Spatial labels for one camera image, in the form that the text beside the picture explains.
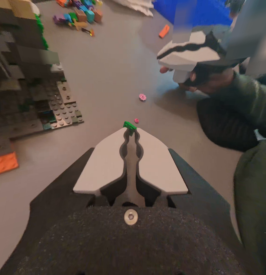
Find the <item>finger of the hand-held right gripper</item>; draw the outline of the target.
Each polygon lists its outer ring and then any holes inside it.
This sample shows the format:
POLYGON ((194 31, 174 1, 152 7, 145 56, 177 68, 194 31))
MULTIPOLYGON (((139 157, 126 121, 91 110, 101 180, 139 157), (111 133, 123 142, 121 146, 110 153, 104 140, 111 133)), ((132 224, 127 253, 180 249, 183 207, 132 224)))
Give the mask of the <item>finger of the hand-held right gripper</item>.
POLYGON ((183 52, 173 51, 159 59, 159 65, 169 69, 192 71, 198 63, 217 61, 220 59, 218 53, 209 47, 202 47, 196 51, 185 50, 183 52))
POLYGON ((196 51, 204 46, 206 35, 202 31, 193 32, 190 40, 183 43, 170 41, 157 54, 157 59, 162 59, 170 53, 182 53, 184 51, 196 51))

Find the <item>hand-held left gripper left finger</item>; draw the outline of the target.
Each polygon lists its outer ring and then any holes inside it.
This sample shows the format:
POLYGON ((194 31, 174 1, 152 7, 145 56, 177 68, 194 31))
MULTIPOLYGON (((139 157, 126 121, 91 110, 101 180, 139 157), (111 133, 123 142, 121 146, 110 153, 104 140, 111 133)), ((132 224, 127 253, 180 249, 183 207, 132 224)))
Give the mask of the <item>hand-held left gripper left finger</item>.
POLYGON ((103 139, 94 148, 73 192, 104 196, 113 204, 127 188, 127 128, 103 139))

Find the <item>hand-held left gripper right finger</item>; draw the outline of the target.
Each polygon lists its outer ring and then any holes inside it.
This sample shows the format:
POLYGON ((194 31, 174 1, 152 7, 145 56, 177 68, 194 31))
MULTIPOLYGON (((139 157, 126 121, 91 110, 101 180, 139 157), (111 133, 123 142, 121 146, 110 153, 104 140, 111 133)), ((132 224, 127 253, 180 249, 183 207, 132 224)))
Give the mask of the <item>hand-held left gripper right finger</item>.
POLYGON ((144 197, 145 205, 152 206, 158 197, 185 195, 188 187, 169 148, 141 128, 135 130, 136 189, 144 197))

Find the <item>green plant brick piece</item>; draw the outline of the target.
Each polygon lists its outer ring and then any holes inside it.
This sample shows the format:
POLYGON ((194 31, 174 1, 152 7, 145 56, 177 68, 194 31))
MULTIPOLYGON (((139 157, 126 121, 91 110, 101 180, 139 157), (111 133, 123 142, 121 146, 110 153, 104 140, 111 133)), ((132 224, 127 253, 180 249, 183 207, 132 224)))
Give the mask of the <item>green plant brick piece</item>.
POLYGON ((131 124, 130 122, 127 122, 127 121, 124 122, 123 127, 129 129, 130 136, 132 136, 133 133, 135 132, 135 130, 137 129, 136 126, 134 126, 133 124, 131 124))

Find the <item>toy brick castle model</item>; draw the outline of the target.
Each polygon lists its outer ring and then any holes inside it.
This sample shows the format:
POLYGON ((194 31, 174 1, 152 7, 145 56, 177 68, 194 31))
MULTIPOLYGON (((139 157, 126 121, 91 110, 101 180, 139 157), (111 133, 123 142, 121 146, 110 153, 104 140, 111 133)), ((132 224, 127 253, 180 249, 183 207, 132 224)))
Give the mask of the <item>toy brick castle model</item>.
POLYGON ((12 141, 83 123, 32 1, 0 1, 0 174, 19 167, 12 141))

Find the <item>person's right forearm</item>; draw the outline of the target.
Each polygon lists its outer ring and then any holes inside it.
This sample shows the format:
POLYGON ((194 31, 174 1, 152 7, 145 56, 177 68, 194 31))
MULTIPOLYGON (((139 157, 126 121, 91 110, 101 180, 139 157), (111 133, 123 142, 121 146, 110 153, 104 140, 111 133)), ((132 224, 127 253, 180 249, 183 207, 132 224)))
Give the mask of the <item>person's right forearm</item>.
POLYGON ((266 139, 266 77, 254 79, 233 73, 228 104, 266 139))

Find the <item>person's right hand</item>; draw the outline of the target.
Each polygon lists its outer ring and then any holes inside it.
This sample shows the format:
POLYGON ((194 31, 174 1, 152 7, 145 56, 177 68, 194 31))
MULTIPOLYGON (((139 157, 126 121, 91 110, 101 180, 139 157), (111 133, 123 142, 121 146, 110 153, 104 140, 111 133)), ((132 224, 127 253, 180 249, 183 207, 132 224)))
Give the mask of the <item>person's right hand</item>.
POLYGON ((234 78, 234 70, 228 68, 220 74, 212 74, 207 82, 198 86, 188 86, 184 83, 179 83, 181 89, 195 92, 197 90, 204 94, 211 95, 216 93, 218 90, 225 88, 231 84, 234 78))

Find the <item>blue plastic storage bin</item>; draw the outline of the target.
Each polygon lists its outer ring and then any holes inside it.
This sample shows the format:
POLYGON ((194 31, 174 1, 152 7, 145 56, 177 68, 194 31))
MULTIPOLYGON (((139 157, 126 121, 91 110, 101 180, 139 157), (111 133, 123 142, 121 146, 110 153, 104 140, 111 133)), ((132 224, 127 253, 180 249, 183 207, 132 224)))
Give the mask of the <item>blue plastic storage bin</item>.
POLYGON ((228 25, 229 8, 221 0, 156 0, 154 9, 176 26, 228 25))

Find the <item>orange brick separator tool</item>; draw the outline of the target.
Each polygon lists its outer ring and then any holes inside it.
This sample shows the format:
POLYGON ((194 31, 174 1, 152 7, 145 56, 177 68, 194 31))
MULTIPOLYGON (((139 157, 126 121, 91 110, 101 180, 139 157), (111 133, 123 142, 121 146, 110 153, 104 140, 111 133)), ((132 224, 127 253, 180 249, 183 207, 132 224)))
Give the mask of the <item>orange brick separator tool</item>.
POLYGON ((159 32, 159 37, 163 39, 169 33, 170 26, 166 24, 163 29, 159 32))

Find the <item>black wrist rest cushion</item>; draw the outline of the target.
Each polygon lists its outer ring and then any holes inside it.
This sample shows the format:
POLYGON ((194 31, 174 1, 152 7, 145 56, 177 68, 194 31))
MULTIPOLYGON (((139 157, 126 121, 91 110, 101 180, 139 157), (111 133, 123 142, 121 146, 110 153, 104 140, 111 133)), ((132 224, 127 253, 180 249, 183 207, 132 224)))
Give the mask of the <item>black wrist rest cushion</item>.
POLYGON ((220 147, 246 152, 259 144, 255 128, 219 101, 211 98, 199 101, 197 115, 204 134, 220 147))

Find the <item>person's green sweatshirt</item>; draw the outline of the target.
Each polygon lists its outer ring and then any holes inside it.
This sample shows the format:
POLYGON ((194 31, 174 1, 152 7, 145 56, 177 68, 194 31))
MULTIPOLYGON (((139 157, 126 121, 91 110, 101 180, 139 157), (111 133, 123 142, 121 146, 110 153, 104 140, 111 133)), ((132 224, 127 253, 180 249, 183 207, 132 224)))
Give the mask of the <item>person's green sweatshirt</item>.
POLYGON ((240 157, 234 197, 242 243, 266 274, 266 140, 240 157))

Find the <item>pile of colourful loose bricks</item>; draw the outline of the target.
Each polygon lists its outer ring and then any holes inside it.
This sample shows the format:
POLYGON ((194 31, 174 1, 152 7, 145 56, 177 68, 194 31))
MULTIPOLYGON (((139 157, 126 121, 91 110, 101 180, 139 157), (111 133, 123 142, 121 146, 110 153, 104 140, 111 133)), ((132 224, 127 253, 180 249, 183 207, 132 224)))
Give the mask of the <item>pile of colourful loose bricks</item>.
POLYGON ((62 8, 70 8, 66 13, 54 15, 52 17, 55 25, 68 26, 95 36, 94 30, 88 27, 88 24, 101 23, 103 14, 96 7, 103 4, 99 0, 57 0, 56 3, 62 8))

